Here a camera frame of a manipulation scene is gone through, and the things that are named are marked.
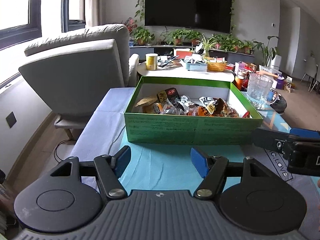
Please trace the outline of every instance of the glass pitcher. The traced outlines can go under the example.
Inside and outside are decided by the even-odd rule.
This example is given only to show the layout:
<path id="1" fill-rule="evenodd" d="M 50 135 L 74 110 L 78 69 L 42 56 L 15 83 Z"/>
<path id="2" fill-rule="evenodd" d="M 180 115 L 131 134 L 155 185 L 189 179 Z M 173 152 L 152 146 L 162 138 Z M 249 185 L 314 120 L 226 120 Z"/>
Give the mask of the glass pitcher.
<path id="1" fill-rule="evenodd" d="M 247 99 L 256 109 L 262 109 L 265 105 L 271 105 L 277 100 L 279 93 L 272 88 L 272 84 L 273 81 L 267 76 L 250 73 Z M 270 91 L 275 93 L 276 96 L 274 100 L 267 101 Z"/>

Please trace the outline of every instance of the green box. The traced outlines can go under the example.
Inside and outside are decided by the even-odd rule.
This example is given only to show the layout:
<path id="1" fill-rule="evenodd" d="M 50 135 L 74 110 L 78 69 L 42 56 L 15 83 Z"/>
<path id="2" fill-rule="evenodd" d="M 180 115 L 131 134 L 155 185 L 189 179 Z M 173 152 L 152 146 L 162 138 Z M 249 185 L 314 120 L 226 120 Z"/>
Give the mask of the green box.
<path id="1" fill-rule="evenodd" d="M 249 111 L 251 118 L 143 114 L 139 107 L 134 107 L 143 97 L 155 96 L 171 87 L 175 87 L 181 96 L 189 96 L 193 102 L 202 96 L 220 97 L 227 100 L 240 116 Z M 124 119 L 129 142 L 187 145 L 250 144 L 252 131 L 263 121 L 231 82 L 147 76 L 140 79 Z"/>

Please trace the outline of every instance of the electrical outlet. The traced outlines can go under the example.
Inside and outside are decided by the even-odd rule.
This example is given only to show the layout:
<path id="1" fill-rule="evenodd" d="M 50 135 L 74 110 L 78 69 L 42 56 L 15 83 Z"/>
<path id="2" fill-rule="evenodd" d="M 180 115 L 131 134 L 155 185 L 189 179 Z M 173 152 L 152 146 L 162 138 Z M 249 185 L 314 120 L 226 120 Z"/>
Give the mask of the electrical outlet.
<path id="1" fill-rule="evenodd" d="M 7 123 L 10 128 L 12 128 L 12 126 L 17 122 L 17 119 L 14 116 L 13 112 L 11 112 L 5 119 L 7 120 Z"/>

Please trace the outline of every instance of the television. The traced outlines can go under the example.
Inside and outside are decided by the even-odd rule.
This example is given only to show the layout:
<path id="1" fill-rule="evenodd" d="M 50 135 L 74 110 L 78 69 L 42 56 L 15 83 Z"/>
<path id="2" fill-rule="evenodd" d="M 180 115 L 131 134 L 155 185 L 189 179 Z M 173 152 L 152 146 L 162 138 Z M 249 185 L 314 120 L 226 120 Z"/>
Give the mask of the television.
<path id="1" fill-rule="evenodd" d="M 145 0 L 145 26 L 230 33 L 232 0 Z"/>

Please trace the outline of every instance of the wicker basket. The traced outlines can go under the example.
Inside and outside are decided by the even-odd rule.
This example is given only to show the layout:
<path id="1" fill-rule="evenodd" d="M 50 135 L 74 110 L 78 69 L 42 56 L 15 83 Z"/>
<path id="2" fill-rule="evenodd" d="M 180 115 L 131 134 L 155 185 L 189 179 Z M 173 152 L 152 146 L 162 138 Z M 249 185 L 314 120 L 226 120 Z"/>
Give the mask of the wicker basket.
<path id="1" fill-rule="evenodd" d="M 213 57 L 205 57 L 207 60 L 212 60 L 214 59 Z M 209 71 L 219 71 L 222 72 L 225 70 L 227 66 L 227 62 L 225 63 L 213 63 L 213 62 L 207 62 L 208 64 L 208 70 Z"/>

